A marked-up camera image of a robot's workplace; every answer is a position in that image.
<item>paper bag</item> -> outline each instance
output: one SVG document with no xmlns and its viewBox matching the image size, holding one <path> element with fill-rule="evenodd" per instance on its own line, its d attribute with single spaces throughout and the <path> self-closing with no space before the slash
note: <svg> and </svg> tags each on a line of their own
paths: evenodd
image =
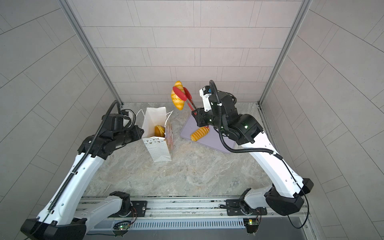
<svg viewBox="0 0 384 240">
<path fill-rule="evenodd" d="M 147 108 L 144 116 L 142 140 L 154 162 L 171 161 L 173 132 L 165 107 Z M 165 137 L 154 137 L 155 126 L 165 127 Z"/>
</svg>

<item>red tongs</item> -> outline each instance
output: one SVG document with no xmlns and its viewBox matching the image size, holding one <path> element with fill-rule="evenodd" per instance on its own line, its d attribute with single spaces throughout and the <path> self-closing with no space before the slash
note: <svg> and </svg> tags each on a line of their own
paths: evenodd
<svg viewBox="0 0 384 240">
<path fill-rule="evenodd" d="M 187 88 L 184 88 L 185 94 L 180 91 L 180 89 L 178 89 L 176 86 L 173 87 L 173 91 L 181 100 L 186 101 L 188 103 L 188 106 L 192 111 L 196 110 L 196 106 L 193 103 L 192 96 Z"/>
</svg>

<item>gray tile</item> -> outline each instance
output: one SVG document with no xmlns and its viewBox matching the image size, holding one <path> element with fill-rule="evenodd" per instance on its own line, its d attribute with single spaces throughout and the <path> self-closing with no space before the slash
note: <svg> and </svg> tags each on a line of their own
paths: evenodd
<svg viewBox="0 0 384 240">
<path fill-rule="evenodd" d="M 285 113 L 282 113 L 276 121 L 277 126 L 283 136 L 284 142 L 288 148 L 288 151 L 293 159 L 298 158 L 301 154 L 304 153 L 303 148 L 301 147 L 291 124 L 288 122 Z"/>
<path fill-rule="evenodd" d="M 368 155 L 376 163 L 376 165 L 384 172 L 384 131 L 376 136 L 368 139 L 361 146 L 367 151 Z"/>
<path fill-rule="evenodd" d="M 265 88 L 265 83 L 247 83 L 240 82 L 239 90 L 237 93 L 244 94 L 262 94 Z"/>
<path fill-rule="evenodd" d="M 71 107 L 37 155 L 60 165 L 85 122 L 79 110 Z"/>
<path fill-rule="evenodd" d="M 75 71 L 70 71 L 39 103 L 61 121 L 86 86 Z"/>
<path fill-rule="evenodd" d="M 24 170 L 0 203 L 2 214 L 13 216 L 12 221 L 6 218 L 0 220 L 0 231 L 4 239 L 17 236 L 20 226 L 28 218 L 52 176 L 52 173 L 31 164 Z"/>
<path fill-rule="evenodd" d="M 159 27 L 153 28 L 153 35 L 158 48 L 209 48 L 211 29 Z"/>
<path fill-rule="evenodd" d="M 329 192 L 327 197 L 348 239 L 380 239 L 371 220 L 349 186 Z M 354 222 L 356 216 L 359 216 L 360 220 L 358 228 Z"/>
<path fill-rule="evenodd" d="M 310 178 L 313 182 L 313 188 L 307 197 L 309 197 L 313 211 L 316 213 L 317 219 L 321 226 L 339 225 L 340 222 L 332 209 L 329 200 L 321 188 L 320 182 L 316 177 L 309 161 L 297 167 L 297 172 L 300 176 Z"/>
<path fill-rule="evenodd" d="M 193 48 L 148 48 L 152 66 L 194 66 Z"/>
<path fill-rule="evenodd" d="M 223 67 L 223 82 L 256 82 L 261 67 Z"/>
<path fill-rule="evenodd" d="M 327 62 L 299 37 L 293 41 L 288 56 L 311 83 L 327 65 Z"/>
<path fill-rule="evenodd" d="M 57 2 L 38 0 L 2 1 L 0 14 L 13 28 L 60 8 Z"/>
<path fill-rule="evenodd" d="M 177 80 L 183 82 L 202 82 L 216 79 L 217 67 L 176 67 Z"/>
<path fill-rule="evenodd" d="M 5 196 L 54 129 L 30 112 L 0 143 L 2 159 L 11 159 L 2 161 L 0 195 Z"/>
<path fill-rule="evenodd" d="M 382 220 L 384 206 L 384 175 L 350 132 L 345 133 L 327 146 L 351 189 L 372 221 Z M 366 194 L 365 189 L 375 186 Z"/>
<path fill-rule="evenodd" d="M 129 77 L 125 67 L 105 67 L 105 71 L 107 72 L 109 79 L 114 83 L 134 81 Z"/>
<path fill-rule="evenodd" d="M 313 11 L 308 11 L 297 35 L 310 45 L 311 48 L 317 50 L 332 25 L 333 23 L 325 18 Z"/>
<path fill-rule="evenodd" d="M 201 26 L 248 27 L 253 6 L 248 1 L 202 1 Z"/>
<path fill-rule="evenodd" d="M 347 237 L 341 225 L 322 227 L 326 237 Z"/>
<path fill-rule="evenodd" d="M 265 28 L 261 48 L 282 48 L 290 28 Z"/>
<path fill-rule="evenodd" d="M 251 48 L 249 49 L 245 65 L 255 67 L 273 67 L 279 54 L 279 48 Z"/>
<path fill-rule="evenodd" d="M 287 56 L 279 70 L 279 75 L 285 84 L 292 91 L 301 76 L 301 71 L 296 67 L 292 60 Z"/>
<path fill-rule="evenodd" d="M 172 82 L 169 67 L 131 67 L 131 69 L 136 82 Z"/>
<path fill-rule="evenodd" d="M 33 20 L 0 35 L 0 73 L 12 79 L 56 46 Z"/>
<path fill-rule="evenodd" d="M 348 128 L 344 125 L 344 123 L 341 123 L 339 126 L 337 126 L 335 129 L 333 129 L 330 133 L 328 133 L 321 140 L 323 141 L 325 146 L 328 146 L 331 142 L 335 141 L 338 137 L 340 137 L 341 135 L 343 135 L 347 131 L 348 131 Z"/>
<path fill-rule="evenodd" d="M 44 97 L 44 92 L 23 73 L 0 88 L 0 139 L 2 140 Z"/>
<path fill-rule="evenodd" d="M 84 26 L 133 26 L 126 1 L 73 0 Z"/>
<path fill-rule="evenodd" d="M 190 1 L 136 1 L 141 26 L 194 26 Z"/>
<path fill-rule="evenodd" d="M 301 84 L 295 98 L 320 138 L 340 125 L 341 120 L 308 80 Z"/>
<path fill-rule="evenodd" d="M 264 31 L 265 28 L 212 28 L 210 47 L 258 48 Z"/>
<path fill-rule="evenodd" d="M 82 27 L 85 32 L 86 37 L 90 41 L 92 47 L 94 48 L 105 48 L 105 43 L 101 37 L 99 30 L 96 26 L 85 26 Z"/>
<path fill-rule="evenodd" d="M 62 43 L 75 35 L 72 26 L 61 9 L 44 15 L 44 19 Z"/>
<path fill-rule="evenodd" d="M 324 192 L 330 192 L 345 186 L 348 186 L 347 181 L 345 180 L 344 176 L 341 175 L 337 178 L 334 178 L 332 180 L 329 180 L 328 182 L 325 182 L 321 185 L 324 189 Z"/>
<path fill-rule="evenodd" d="M 64 178 L 67 176 L 69 170 L 71 169 L 74 159 L 76 155 L 78 154 L 77 149 L 80 146 L 77 144 L 73 144 L 69 151 L 66 150 L 65 152 L 65 158 L 62 161 L 61 165 L 57 169 L 55 175 L 52 177 L 51 181 L 49 182 L 48 186 L 44 190 L 43 194 L 41 194 L 41 197 L 37 201 L 37 204 L 40 205 L 46 205 L 53 195 L 56 193 L 57 189 L 60 187 L 61 183 L 63 182 Z"/>
<path fill-rule="evenodd" d="M 241 48 L 202 48 L 201 66 L 239 66 Z"/>
<path fill-rule="evenodd" d="M 279 90 L 277 91 L 276 97 L 279 100 L 289 123 L 293 124 L 303 112 L 303 110 L 284 82 L 281 84 Z"/>
<path fill-rule="evenodd" d="M 24 73 L 48 93 L 81 59 L 71 41 L 66 41 L 32 64 Z"/>
<path fill-rule="evenodd" d="M 152 28 L 145 27 L 98 27 L 107 48 L 154 48 Z"/>
<path fill-rule="evenodd" d="M 384 221 L 373 222 L 376 230 L 379 232 L 380 236 L 384 236 Z"/>
<path fill-rule="evenodd" d="M 383 112 L 331 65 L 325 67 L 313 86 L 359 142 L 383 130 Z"/>
<path fill-rule="evenodd" d="M 364 39 L 383 16 L 383 1 L 326 1 L 320 15 Z"/>
<path fill-rule="evenodd" d="M 32 111 L 34 111 L 37 115 L 39 115 L 42 119 L 47 121 L 53 127 L 57 127 L 60 121 L 58 121 L 54 116 L 52 116 L 49 112 L 47 112 L 44 108 L 42 108 L 39 104 L 37 104 Z"/>
<path fill-rule="evenodd" d="M 88 85 L 84 92 L 77 99 L 79 103 L 91 113 L 97 102 L 100 100 L 102 95 L 107 90 L 107 85 L 100 75 L 96 76 L 95 79 Z"/>
<path fill-rule="evenodd" d="M 300 2 L 265 1 L 257 18 L 257 27 L 290 28 L 300 7 Z"/>
<path fill-rule="evenodd" d="M 322 56 L 367 98 L 384 89 L 384 53 L 344 29 L 336 32 Z"/>
<path fill-rule="evenodd" d="M 295 129 L 295 133 L 321 184 L 341 175 L 308 118 Z"/>
</svg>

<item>golden pastry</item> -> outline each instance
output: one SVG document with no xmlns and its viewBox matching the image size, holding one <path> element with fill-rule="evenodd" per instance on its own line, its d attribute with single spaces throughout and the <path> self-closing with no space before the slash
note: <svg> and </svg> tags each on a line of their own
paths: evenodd
<svg viewBox="0 0 384 240">
<path fill-rule="evenodd" d="M 180 89 L 180 91 L 182 91 L 182 92 L 185 94 L 185 91 L 184 91 L 184 88 L 183 88 L 183 84 L 181 84 L 180 81 L 177 81 L 177 82 L 175 83 L 174 86 L 177 87 L 178 89 Z M 173 89 L 172 89 L 172 92 L 171 92 L 171 94 L 170 94 L 170 97 L 172 98 L 172 102 L 173 102 L 173 104 L 175 104 L 175 107 L 176 107 L 178 110 L 183 110 L 185 101 L 181 100 L 181 99 L 175 94 L 175 92 L 173 91 Z"/>
<path fill-rule="evenodd" d="M 201 127 L 197 129 L 194 133 L 191 134 L 191 140 L 196 142 L 200 138 L 204 137 L 209 133 L 209 128 L 208 127 Z"/>
</svg>

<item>wire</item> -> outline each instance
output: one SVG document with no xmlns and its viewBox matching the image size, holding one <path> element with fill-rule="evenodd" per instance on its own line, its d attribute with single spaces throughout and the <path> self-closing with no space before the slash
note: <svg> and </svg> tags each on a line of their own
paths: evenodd
<svg viewBox="0 0 384 240">
<path fill-rule="evenodd" d="M 38 225 L 38 227 L 35 229 L 35 231 L 33 231 L 33 233 L 31 235 L 29 235 L 29 237 L 26 237 L 25 239 L 23 240 L 27 240 L 28 238 L 32 237 L 33 234 L 35 234 L 37 232 L 37 230 L 39 230 L 39 228 L 41 227 L 41 225 L 44 223 L 44 221 L 47 219 L 47 217 L 49 216 L 49 214 L 47 214 L 47 216 L 45 217 L 45 219 Z"/>
</svg>

